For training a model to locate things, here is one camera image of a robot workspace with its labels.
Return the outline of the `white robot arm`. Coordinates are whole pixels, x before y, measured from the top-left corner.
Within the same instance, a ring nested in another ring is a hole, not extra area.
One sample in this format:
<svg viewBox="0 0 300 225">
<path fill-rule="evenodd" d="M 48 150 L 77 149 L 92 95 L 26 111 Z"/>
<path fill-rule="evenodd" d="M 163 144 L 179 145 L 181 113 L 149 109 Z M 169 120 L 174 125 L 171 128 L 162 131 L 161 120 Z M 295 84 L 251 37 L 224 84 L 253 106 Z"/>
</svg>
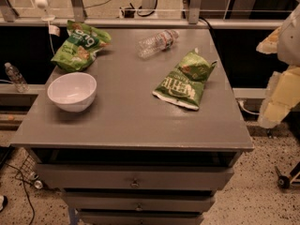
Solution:
<svg viewBox="0 0 300 225">
<path fill-rule="evenodd" d="M 284 72 L 275 71 L 270 77 L 260 108 L 259 125 L 274 128 L 300 103 L 300 5 L 259 43 L 256 51 L 275 53 L 279 61 L 288 65 Z"/>
</svg>

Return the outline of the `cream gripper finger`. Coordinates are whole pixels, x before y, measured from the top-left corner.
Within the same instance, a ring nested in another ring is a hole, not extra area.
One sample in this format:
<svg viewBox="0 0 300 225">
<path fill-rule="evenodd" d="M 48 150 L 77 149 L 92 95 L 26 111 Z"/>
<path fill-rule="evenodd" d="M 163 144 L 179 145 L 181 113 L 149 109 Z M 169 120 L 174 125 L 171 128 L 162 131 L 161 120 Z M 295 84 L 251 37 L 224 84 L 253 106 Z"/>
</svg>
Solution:
<svg viewBox="0 0 300 225">
<path fill-rule="evenodd" d="M 300 67 L 289 66 L 284 72 L 274 72 L 266 88 L 258 123 L 262 128 L 274 128 L 300 102 Z"/>
<path fill-rule="evenodd" d="M 281 27 L 275 29 L 268 37 L 261 41 L 256 47 L 256 51 L 264 54 L 278 52 L 278 35 Z"/>
</svg>

